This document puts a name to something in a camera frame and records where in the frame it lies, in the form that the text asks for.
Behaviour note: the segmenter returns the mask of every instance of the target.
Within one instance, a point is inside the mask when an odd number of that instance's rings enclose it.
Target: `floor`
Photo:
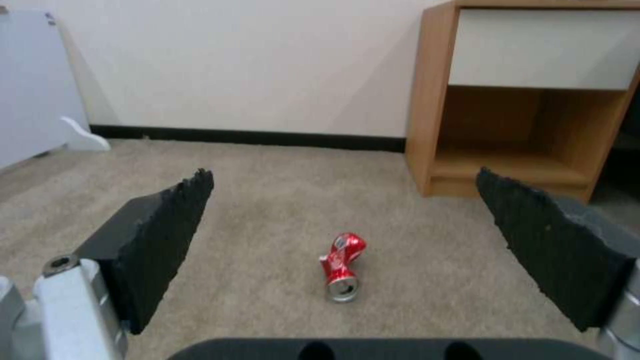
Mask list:
[[[480,200],[420,197],[401,154],[112,140],[0,174],[0,274],[30,297],[42,265],[74,250],[127,199],[198,167],[216,187],[189,254],[131,359],[209,338],[534,337],[592,346],[536,288]],[[617,208],[604,196],[602,209]],[[349,304],[324,297],[317,257],[369,242]]]

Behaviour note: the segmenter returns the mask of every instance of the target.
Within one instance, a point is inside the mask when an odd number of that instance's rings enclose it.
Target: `nightstand drawer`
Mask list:
[[[450,85],[626,90],[640,11],[462,9]]]

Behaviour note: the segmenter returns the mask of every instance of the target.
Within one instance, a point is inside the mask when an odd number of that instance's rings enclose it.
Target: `silver can top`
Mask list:
[[[336,302],[349,302],[358,293],[358,279],[355,277],[343,277],[330,282],[327,286],[329,297]]]

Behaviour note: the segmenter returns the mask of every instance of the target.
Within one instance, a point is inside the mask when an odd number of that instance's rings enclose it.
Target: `white wall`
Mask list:
[[[92,124],[404,136],[438,0],[8,0],[58,20]]]

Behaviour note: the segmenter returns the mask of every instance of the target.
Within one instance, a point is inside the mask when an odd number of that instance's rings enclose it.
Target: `red can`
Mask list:
[[[351,301],[358,293],[358,278],[348,265],[367,247],[367,243],[354,233],[338,235],[328,255],[320,257],[326,275],[327,293],[337,302]]]

